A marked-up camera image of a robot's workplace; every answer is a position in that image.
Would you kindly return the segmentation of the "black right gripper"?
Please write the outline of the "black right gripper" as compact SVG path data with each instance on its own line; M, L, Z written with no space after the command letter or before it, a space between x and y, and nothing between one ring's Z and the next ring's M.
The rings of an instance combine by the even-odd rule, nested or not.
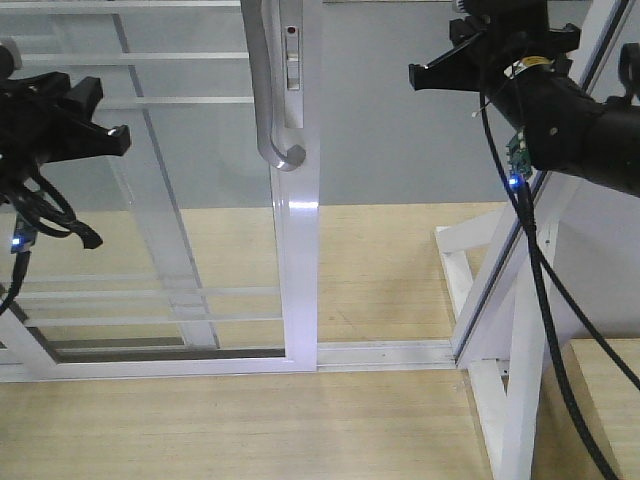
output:
M449 24L453 49L408 66L414 90L514 93L525 77L551 68L553 55L579 48L573 23L550 28L545 1L455 1Z

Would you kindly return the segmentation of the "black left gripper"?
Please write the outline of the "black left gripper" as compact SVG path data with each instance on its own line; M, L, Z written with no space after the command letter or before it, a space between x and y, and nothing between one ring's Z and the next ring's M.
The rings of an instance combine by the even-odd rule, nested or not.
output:
M21 66L17 47L1 44L1 171L23 173L45 163L72 158L123 156L131 147L127 125L105 128L76 121L66 137L60 106L91 120L103 99L102 82L85 77L71 88L70 77L48 72L12 80Z

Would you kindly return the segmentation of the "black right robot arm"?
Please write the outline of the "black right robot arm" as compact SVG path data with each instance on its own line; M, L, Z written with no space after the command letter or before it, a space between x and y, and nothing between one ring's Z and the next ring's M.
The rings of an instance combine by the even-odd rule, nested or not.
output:
M544 1L457 1L452 49L409 66L416 90L484 94L524 132L533 166L636 196L639 193L639 46L621 49L625 92L600 103L568 76L581 30L549 25Z

